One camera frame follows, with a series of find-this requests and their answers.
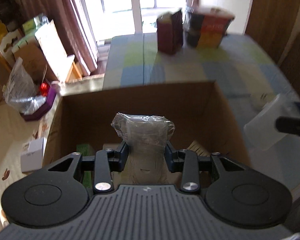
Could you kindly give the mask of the clear plastic storage box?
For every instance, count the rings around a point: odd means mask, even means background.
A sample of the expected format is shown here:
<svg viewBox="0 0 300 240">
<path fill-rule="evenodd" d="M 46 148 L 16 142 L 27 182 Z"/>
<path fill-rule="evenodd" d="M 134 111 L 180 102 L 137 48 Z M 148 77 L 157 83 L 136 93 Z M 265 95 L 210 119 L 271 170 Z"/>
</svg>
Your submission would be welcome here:
<svg viewBox="0 0 300 240">
<path fill-rule="evenodd" d="M 255 147 L 266 151 L 286 136 L 275 127 L 281 116 L 300 118 L 298 107 L 284 94 L 278 94 L 266 103 L 260 113 L 244 126 L 244 133 Z"/>
</svg>

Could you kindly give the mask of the crinkled clear plastic bag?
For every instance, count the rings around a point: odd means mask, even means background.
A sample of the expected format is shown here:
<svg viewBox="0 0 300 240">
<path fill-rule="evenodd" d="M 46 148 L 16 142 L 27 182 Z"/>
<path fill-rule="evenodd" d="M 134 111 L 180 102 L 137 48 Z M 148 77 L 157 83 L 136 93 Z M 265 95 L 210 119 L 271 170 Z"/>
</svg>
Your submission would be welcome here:
<svg viewBox="0 0 300 240">
<path fill-rule="evenodd" d="M 117 113 L 111 126 L 129 146 L 124 170 L 115 176 L 119 184 L 166 184 L 164 151 L 174 133 L 174 123 L 164 116 Z"/>
</svg>

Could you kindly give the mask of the cream slotted plastic rack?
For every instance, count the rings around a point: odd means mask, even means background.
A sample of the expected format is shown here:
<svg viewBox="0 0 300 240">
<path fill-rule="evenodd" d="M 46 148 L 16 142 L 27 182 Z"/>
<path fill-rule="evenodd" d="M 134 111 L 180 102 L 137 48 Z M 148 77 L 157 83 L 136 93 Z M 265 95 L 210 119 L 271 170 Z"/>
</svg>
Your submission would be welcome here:
<svg viewBox="0 0 300 240">
<path fill-rule="evenodd" d="M 209 157 L 211 154 L 208 150 L 205 149 L 204 146 L 202 146 L 196 140 L 194 140 L 187 149 L 195 152 L 198 156 L 201 157 Z"/>
</svg>

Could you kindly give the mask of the green medicine box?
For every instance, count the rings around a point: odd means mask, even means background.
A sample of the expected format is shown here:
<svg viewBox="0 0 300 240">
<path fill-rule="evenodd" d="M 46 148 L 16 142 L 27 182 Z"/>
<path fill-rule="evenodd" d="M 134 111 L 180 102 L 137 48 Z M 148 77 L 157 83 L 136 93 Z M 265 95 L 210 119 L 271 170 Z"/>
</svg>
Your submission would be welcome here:
<svg viewBox="0 0 300 240">
<path fill-rule="evenodd" d="M 95 150 L 90 144 L 76 145 L 76 151 L 82 155 L 80 169 L 83 171 L 82 184 L 86 188 L 92 188 L 94 164 L 92 157 L 95 156 Z"/>
</svg>

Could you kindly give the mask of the brown cardboard box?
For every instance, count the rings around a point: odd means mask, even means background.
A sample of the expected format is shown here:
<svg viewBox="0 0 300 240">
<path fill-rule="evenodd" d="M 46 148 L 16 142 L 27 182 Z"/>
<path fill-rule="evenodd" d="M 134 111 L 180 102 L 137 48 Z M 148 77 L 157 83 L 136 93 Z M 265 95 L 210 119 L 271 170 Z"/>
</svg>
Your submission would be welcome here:
<svg viewBox="0 0 300 240">
<path fill-rule="evenodd" d="M 47 139 L 43 165 L 75 152 L 126 141 L 130 147 L 115 184 L 180 184 L 164 160 L 165 143 L 186 149 L 197 142 L 205 154 L 219 152 L 244 165 L 250 158 L 224 93 L 215 81 L 124 87 L 65 96 Z"/>
</svg>

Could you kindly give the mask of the purple hexagonal box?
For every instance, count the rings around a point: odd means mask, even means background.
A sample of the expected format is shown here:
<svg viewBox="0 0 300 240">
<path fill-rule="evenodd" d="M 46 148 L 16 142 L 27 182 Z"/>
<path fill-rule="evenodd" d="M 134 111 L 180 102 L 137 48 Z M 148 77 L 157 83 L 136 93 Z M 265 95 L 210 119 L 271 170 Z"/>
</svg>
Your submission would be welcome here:
<svg viewBox="0 0 300 240">
<path fill-rule="evenodd" d="M 39 94 L 31 99 L 30 110 L 21 114 L 25 121 L 40 120 L 53 106 L 57 92 L 48 81 L 39 86 Z"/>
</svg>

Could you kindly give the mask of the patterned cream bedsheet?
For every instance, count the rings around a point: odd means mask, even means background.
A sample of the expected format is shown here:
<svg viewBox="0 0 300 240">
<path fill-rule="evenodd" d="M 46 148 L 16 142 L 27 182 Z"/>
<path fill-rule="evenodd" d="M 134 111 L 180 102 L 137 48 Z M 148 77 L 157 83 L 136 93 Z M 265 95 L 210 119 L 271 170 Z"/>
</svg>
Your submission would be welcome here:
<svg viewBox="0 0 300 240">
<path fill-rule="evenodd" d="M 21 172 L 20 155 L 23 146 L 40 138 L 47 138 L 56 109 L 62 96 L 95 92 L 103 87 L 104 75 L 93 75 L 81 81 L 54 83 L 57 95 L 52 108 L 38 121 L 26 122 L 4 101 L 0 103 L 0 231 L 8 225 L 1 207 L 1 196 L 13 182 L 26 176 Z"/>
</svg>

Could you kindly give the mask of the clear bag with papers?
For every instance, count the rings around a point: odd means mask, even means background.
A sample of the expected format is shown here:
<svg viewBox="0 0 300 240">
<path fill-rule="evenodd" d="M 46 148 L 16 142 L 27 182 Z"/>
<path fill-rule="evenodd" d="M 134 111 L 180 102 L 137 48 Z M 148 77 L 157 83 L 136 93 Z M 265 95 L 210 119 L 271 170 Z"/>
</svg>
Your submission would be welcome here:
<svg viewBox="0 0 300 240">
<path fill-rule="evenodd" d="M 38 87 L 23 67 L 21 58 L 16 60 L 2 91 L 5 102 L 20 114 L 30 110 L 31 99 L 38 95 Z"/>
</svg>

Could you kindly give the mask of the brown carton on chair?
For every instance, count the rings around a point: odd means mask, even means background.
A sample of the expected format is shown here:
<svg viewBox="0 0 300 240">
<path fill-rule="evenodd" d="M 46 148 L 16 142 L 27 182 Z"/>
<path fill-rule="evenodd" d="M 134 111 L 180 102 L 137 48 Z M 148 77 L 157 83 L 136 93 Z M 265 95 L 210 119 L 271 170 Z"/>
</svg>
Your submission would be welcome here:
<svg viewBox="0 0 300 240">
<path fill-rule="evenodd" d="M 23 60 L 23 67 L 34 83 L 39 83 L 43 78 L 49 82 L 58 81 L 43 52 L 34 43 L 26 44 L 15 51 L 13 55 L 15 59 L 21 58 Z"/>
</svg>

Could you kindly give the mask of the lower yellow instant noodle bowl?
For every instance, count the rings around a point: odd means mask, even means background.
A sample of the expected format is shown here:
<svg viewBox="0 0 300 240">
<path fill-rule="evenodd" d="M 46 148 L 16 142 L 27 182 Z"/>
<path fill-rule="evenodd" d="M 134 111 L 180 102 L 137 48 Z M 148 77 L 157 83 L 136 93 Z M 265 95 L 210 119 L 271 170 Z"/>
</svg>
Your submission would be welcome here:
<svg viewBox="0 0 300 240">
<path fill-rule="evenodd" d="M 218 48 L 223 37 L 223 33 L 213 31 L 185 31 L 186 43 L 193 48 Z"/>
</svg>

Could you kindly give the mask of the dark red gift bag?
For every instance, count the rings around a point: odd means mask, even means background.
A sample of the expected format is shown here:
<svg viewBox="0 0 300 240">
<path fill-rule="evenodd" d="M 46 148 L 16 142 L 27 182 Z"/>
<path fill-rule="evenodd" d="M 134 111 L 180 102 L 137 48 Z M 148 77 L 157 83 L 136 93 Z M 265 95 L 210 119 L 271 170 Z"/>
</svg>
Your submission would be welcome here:
<svg viewBox="0 0 300 240">
<path fill-rule="evenodd" d="M 182 10 L 167 12 L 157 18 L 158 51 L 174 55 L 183 46 Z"/>
</svg>

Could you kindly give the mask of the white paper shopping bag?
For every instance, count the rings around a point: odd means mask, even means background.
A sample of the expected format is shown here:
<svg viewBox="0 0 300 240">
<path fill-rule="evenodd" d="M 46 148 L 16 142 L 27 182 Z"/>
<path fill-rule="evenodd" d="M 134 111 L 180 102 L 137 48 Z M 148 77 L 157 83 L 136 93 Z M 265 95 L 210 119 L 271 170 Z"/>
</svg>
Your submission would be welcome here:
<svg viewBox="0 0 300 240">
<path fill-rule="evenodd" d="M 74 55 L 68 55 L 59 38 L 54 21 L 41 26 L 35 37 L 40 48 L 57 79 L 66 82 L 71 72 Z"/>
</svg>

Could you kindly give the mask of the white wooden chair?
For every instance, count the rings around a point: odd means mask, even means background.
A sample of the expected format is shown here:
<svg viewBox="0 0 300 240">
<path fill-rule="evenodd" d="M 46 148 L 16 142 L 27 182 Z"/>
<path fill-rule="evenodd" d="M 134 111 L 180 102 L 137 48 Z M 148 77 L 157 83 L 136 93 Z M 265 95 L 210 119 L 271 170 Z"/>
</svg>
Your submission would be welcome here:
<svg viewBox="0 0 300 240">
<path fill-rule="evenodd" d="M 0 60 L 10 72 L 15 64 L 15 58 L 12 53 L 13 46 L 22 38 L 19 29 L 7 33 L 0 43 Z"/>
</svg>

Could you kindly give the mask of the green tissue packs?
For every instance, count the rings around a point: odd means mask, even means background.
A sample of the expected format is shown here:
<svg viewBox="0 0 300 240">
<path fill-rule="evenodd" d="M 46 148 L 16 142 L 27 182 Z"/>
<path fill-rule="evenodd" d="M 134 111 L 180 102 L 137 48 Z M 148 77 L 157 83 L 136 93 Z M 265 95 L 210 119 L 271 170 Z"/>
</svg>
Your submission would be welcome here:
<svg viewBox="0 0 300 240">
<path fill-rule="evenodd" d="M 25 36 L 18 40 L 18 42 L 13 46 L 13 49 L 17 50 L 29 43 L 38 44 L 35 33 L 39 28 L 48 23 L 49 19 L 43 13 L 25 22 L 22 25 Z"/>
</svg>

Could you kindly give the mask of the maroon curtain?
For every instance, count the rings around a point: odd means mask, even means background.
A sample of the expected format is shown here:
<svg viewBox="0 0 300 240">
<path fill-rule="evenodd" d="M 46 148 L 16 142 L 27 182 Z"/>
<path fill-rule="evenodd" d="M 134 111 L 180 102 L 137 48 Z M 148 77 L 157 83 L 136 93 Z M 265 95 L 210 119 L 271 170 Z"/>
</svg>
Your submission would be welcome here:
<svg viewBox="0 0 300 240">
<path fill-rule="evenodd" d="M 74 54 L 85 76 L 97 72 L 97 47 L 79 0 L 20 0 L 26 19 L 39 14 L 53 20 L 68 54 Z"/>
</svg>

